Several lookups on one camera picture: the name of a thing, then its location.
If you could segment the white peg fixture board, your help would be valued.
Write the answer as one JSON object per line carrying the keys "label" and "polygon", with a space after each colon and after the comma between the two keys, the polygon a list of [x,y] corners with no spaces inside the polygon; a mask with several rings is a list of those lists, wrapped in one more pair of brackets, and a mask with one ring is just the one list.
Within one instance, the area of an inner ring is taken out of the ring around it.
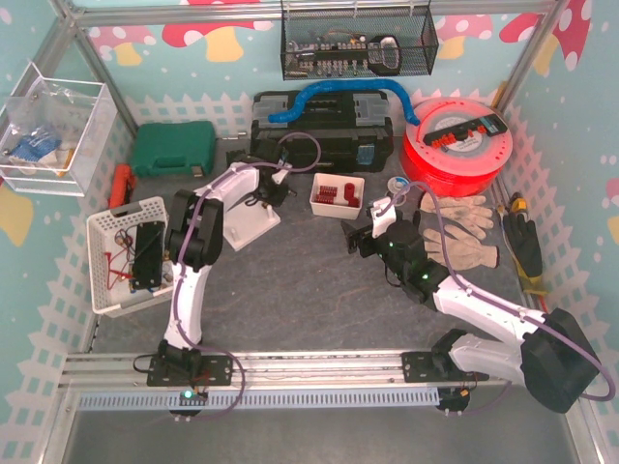
{"label": "white peg fixture board", "polygon": [[280,224],[274,207],[250,197],[224,207],[223,236],[239,251]]}

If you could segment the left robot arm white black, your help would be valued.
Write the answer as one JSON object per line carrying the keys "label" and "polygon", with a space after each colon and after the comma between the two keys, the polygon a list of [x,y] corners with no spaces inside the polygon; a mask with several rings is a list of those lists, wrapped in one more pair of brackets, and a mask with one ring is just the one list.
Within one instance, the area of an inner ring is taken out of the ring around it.
{"label": "left robot arm white black", "polygon": [[288,194],[286,176],[293,167],[241,155],[202,188],[178,190],[164,239],[173,272],[171,309],[162,341],[147,369],[150,387],[193,389],[228,386],[232,356],[202,344],[201,314],[205,287],[224,242],[224,219],[253,197],[280,205]]}

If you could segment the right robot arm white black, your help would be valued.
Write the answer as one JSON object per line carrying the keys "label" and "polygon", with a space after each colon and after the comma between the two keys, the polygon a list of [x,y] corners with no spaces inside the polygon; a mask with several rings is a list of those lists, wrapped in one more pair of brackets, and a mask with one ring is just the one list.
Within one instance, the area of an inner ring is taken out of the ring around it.
{"label": "right robot arm white black", "polygon": [[414,303],[468,322],[479,338],[451,330],[433,346],[439,376],[481,373],[525,387],[544,407],[568,412],[598,376],[600,361],[569,312],[508,302],[428,257],[416,223],[398,218],[379,236],[370,224],[341,225],[349,252],[377,255],[394,286]]}

